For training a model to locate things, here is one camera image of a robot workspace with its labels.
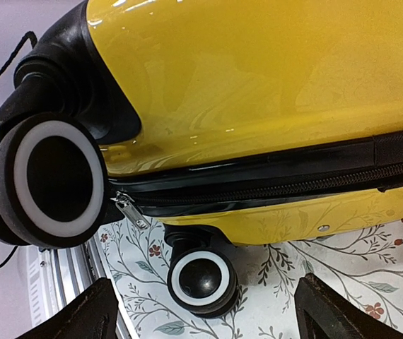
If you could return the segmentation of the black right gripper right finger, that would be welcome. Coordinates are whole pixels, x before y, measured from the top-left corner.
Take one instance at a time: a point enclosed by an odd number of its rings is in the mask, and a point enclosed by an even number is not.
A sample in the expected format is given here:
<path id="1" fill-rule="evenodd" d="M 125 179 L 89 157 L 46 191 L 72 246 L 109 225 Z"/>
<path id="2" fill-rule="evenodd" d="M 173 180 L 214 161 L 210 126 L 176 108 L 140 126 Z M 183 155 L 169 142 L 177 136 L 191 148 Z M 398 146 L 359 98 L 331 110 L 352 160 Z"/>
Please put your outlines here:
<path id="1" fill-rule="evenodd" d="M 358 281 L 370 302 L 343 285 L 339 293 L 313 273 L 294 292 L 300 338 L 403 338 L 403 292 L 388 281 Z"/>

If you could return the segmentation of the yellow Pikachu suitcase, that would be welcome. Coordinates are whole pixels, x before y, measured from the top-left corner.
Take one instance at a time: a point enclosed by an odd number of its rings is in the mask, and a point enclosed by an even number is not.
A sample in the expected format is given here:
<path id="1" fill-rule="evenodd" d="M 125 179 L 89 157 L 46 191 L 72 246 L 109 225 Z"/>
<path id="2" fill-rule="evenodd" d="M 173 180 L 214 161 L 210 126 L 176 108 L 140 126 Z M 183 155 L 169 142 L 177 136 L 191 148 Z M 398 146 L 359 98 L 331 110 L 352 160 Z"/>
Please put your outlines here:
<path id="1" fill-rule="evenodd" d="M 238 300 L 210 245 L 403 217 L 403 1 L 82 1 L 0 106 L 0 240 L 64 249 L 161 221 L 168 290 Z"/>

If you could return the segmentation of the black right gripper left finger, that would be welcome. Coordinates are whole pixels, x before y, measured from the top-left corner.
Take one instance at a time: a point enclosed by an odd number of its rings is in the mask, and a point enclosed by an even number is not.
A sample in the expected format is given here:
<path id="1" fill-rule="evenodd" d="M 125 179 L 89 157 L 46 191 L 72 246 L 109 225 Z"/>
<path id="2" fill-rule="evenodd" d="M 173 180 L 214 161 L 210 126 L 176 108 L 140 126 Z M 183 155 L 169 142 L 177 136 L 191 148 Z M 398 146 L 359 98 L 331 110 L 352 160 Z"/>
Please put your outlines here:
<path id="1" fill-rule="evenodd" d="M 112 282 L 99 278 L 61 311 L 22 334 L 27 338 L 116 338 L 118 300 Z"/>

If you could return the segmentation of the floral table mat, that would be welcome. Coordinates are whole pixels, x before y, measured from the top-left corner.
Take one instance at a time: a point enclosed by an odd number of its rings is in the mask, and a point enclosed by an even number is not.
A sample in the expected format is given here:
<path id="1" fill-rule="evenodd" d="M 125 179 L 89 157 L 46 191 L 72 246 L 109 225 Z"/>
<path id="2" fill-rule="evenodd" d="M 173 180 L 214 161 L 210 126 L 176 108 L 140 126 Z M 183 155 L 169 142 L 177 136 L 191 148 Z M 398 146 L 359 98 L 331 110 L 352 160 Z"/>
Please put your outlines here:
<path id="1" fill-rule="evenodd" d="M 170 297 L 163 226 L 127 220 L 101 227 L 95 243 L 133 338 L 297 338 L 294 294 L 314 273 L 363 313 L 403 333 L 403 217 L 367 229 L 264 246 L 216 248 L 238 273 L 240 299 L 219 319 L 199 319 Z"/>

